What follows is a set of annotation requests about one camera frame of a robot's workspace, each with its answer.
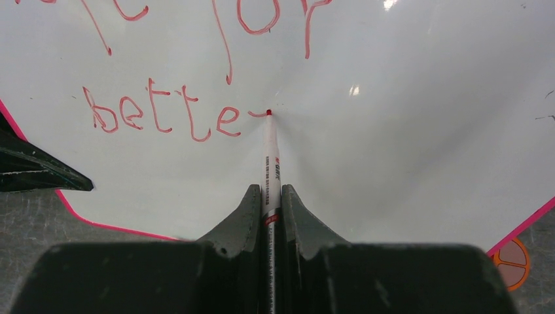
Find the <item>orange slice drawing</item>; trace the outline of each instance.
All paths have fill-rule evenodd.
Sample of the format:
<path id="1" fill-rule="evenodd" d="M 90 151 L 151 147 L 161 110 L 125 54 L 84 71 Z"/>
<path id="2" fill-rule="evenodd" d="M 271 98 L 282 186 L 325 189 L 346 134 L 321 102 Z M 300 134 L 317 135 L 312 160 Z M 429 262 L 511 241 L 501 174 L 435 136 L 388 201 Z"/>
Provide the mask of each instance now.
<path id="1" fill-rule="evenodd" d="M 514 238 L 493 256 L 493 263 L 501 273 L 509 291 L 522 286 L 530 272 L 530 256 L 520 240 Z"/>

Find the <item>white board surface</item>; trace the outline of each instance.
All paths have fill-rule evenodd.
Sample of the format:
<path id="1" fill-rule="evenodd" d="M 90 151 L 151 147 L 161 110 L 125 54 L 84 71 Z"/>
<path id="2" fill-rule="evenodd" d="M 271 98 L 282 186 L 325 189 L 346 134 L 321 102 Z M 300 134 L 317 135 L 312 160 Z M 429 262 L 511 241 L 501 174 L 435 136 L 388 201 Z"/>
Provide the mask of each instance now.
<path id="1" fill-rule="evenodd" d="M 488 250 L 555 195 L 554 16 L 552 0 L 5 0 L 0 107 L 92 179 L 62 194 L 97 224 L 202 236 L 260 183 L 249 111 L 271 109 L 282 183 L 341 236 Z"/>

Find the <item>gray floor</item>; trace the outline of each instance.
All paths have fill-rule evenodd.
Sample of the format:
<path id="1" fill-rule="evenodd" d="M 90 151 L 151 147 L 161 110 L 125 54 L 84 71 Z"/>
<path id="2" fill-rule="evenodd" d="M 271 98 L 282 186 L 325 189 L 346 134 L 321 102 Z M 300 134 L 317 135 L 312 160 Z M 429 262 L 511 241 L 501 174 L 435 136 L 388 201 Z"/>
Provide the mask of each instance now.
<path id="1" fill-rule="evenodd" d="M 53 192 L 0 194 L 0 313 L 7 313 L 28 271 L 56 243 L 154 241 L 149 237 L 89 226 L 62 205 Z M 528 280 L 512 293 L 523 314 L 555 313 L 555 211 L 518 239 L 528 248 Z"/>

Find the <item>pink board edge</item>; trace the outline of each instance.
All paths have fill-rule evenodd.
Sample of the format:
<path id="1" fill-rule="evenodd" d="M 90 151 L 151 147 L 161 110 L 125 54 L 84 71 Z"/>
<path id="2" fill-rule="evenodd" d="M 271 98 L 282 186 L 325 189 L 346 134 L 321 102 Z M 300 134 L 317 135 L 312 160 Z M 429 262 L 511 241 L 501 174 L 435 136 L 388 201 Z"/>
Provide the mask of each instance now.
<path id="1" fill-rule="evenodd" d="M 23 134 L 23 132 L 21 131 L 21 129 L 17 125 L 16 121 L 13 119 L 12 115 L 8 112 L 8 109 L 6 108 L 4 103 L 2 102 L 2 99 L 0 99 L 0 113 L 2 113 L 4 115 L 4 117 L 6 118 L 6 120 L 8 121 L 10 126 L 12 127 L 12 129 L 14 129 L 14 131 L 16 132 L 16 135 L 19 138 L 23 139 L 24 141 L 27 141 L 27 139 L 25 138 L 25 135 Z M 106 229 L 110 229 L 110 230 L 128 232 L 128 233 L 131 233 L 131 234 L 138 234 L 138 235 L 141 235 L 141 236 L 144 235 L 144 236 L 148 236 L 148 237 L 155 237 L 155 238 L 164 239 L 164 240 L 178 240 L 174 237 L 167 237 L 167 236 L 164 236 L 164 235 L 162 236 L 162 235 L 159 235 L 159 234 L 151 234 L 151 233 L 148 233 L 148 232 L 142 232 L 142 231 L 139 231 L 139 230 L 127 229 L 127 228 L 122 228 L 122 227 L 118 227 L 118 226 L 111 226 L 111 225 L 108 225 L 108 224 L 99 224 L 98 222 L 88 220 L 88 219 L 80 216 L 75 210 L 73 210 L 72 206 L 69 204 L 69 202 L 67 201 L 67 199 L 65 198 L 65 196 L 63 195 L 63 192 L 61 190 L 56 190 L 56 194 L 58 195 L 58 197 L 60 198 L 60 200 L 64 204 L 65 208 L 67 208 L 67 210 L 74 217 L 76 217 L 77 219 L 79 219 L 79 220 L 81 220 L 81 221 L 83 221 L 87 224 L 90 224 L 92 226 L 96 226 L 96 227 L 100 227 L 100 228 L 106 228 Z M 553 197 L 551 200 L 547 201 L 547 203 L 545 203 L 536 212 L 534 212 L 534 214 L 532 214 L 525 221 L 523 221 L 523 223 L 518 225 L 518 227 L 516 227 L 511 233 L 509 233 L 507 236 L 505 236 L 498 244 L 494 245 L 487 252 L 488 256 L 494 255 L 507 242 L 514 239 L 521 232 L 523 232 L 526 228 L 530 227 L 530 225 L 532 225 L 534 222 L 536 222 L 538 219 L 540 219 L 543 215 L 545 215 L 553 207 L 555 207 L 555 197 Z"/>

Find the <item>white marker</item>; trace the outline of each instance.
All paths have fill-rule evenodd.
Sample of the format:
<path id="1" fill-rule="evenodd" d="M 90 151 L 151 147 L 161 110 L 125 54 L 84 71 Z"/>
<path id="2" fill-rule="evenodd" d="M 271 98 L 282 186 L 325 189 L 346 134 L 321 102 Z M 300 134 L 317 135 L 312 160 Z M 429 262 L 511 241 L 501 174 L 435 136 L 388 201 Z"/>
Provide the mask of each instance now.
<path id="1" fill-rule="evenodd" d="M 260 243 L 260 313 L 283 312 L 283 254 L 285 237 L 281 221 L 281 177 L 278 135 L 272 111 L 266 111 L 262 172 L 262 234 Z"/>

